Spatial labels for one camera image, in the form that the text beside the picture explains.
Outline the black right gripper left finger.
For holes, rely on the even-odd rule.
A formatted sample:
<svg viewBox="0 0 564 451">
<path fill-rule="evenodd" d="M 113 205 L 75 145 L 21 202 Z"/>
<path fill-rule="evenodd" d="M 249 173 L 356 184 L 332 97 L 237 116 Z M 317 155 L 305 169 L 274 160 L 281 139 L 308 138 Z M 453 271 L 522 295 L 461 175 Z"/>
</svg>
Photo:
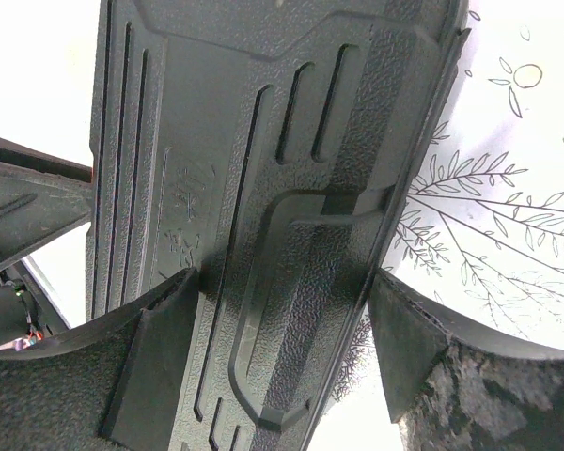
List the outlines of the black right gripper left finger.
<svg viewBox="0 0 564 451">
<path fill-rule="evenodd" d="M 0 350 L 0 450 L 166 450 L 198 304 L 196 269 L 25 350 Z"/>
</svg>

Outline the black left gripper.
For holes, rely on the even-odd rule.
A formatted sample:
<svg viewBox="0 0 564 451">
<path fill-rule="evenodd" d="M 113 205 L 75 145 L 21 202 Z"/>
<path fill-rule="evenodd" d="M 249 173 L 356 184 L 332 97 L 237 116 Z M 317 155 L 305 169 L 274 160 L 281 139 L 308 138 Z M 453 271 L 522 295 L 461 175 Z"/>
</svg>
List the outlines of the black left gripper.
<svg viewBox="0 0 564 451">
<path fill-rule="evenodd" d="M 90 220 L 92 168 L 0 137 L 0 272 Z"/>
</svg>

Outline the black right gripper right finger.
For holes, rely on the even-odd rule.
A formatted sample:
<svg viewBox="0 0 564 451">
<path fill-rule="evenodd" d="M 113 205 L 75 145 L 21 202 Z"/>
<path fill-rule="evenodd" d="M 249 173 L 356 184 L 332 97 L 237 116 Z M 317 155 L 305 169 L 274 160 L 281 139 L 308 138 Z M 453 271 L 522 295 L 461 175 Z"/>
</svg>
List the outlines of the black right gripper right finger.
<svg viewBox="0 0 564 451">
<path fill-rule="evenodd" d="M 376 274 L 368 299 L 406 450 L 564 450 L 564 350 L 504 334 Z"/>
</svg>

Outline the black plastic tool case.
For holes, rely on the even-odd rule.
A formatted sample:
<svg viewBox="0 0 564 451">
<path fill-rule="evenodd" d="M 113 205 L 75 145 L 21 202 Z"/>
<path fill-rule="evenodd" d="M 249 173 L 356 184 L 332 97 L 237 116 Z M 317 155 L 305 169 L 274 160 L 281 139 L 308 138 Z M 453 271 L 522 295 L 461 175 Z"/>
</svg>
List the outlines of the black plastic tool case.
<svg viewBox="0 0 564 451">
<path fill-rule="evenodd" d="M 165 450 L 304 450 L 443 110 L 464 1 L 103 1 L 86 315 L 191 270 Z"/>
</svg>

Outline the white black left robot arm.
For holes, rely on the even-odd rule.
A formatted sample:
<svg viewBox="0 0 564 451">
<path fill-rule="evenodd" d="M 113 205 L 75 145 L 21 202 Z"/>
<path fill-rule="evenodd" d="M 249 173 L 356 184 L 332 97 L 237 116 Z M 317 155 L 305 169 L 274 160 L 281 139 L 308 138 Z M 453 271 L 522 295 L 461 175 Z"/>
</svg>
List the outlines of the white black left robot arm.
<svg viewBox="0 0 564 451">
<path fill-rule="evenodd" d="M 0 137 L 0 347 L 67 330 L 23 259 L 90 219 L 92 170 Z"/>
</svg>

